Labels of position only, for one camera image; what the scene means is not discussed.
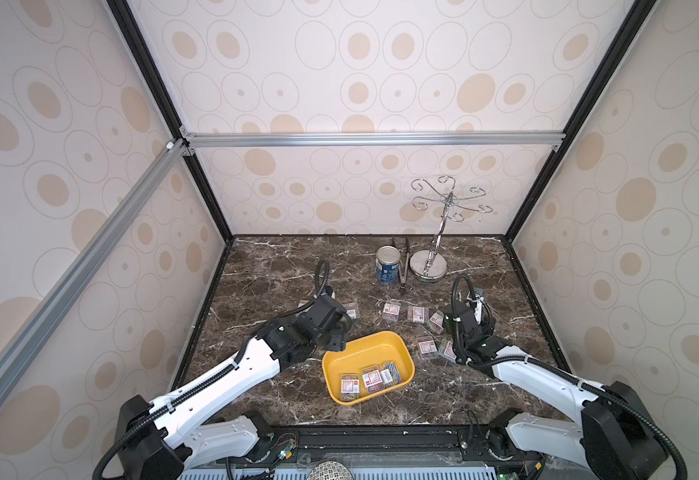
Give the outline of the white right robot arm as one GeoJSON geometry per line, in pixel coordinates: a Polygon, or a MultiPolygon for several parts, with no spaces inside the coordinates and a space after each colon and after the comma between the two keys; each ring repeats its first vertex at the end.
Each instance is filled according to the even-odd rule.
{"type": "Polygon", "coordinates": [[[689,476],[683,454],[631,386],[591,382],[531,356],[493,333],[479,299],[453,300],[445,320],[457,363],[519,387],[563,414],[555,420],[505,410],[483,434],[493,458],[509,461],[537,452],[579,464],[599,479],[649,479],[671,461],[675,478],[689,476]]]}

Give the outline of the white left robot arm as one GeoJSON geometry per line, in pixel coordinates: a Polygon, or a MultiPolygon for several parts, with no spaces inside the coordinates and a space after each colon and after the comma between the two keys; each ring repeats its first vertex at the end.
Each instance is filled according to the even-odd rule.
{"type": "Polygon", "coordinates": [[[125,479],[178,479],[217,459],[267,454],[273,433],[261,417],[247,414],[216,425],[209,419],[316,350],[344,351],[354,323],[339,301],[321,294],[261,325],[237,353],[190,383],[151,401],[131,398],[121,408],[116,439],[93,478],[104,478],[113,460],[121,463],[125,479]]]}

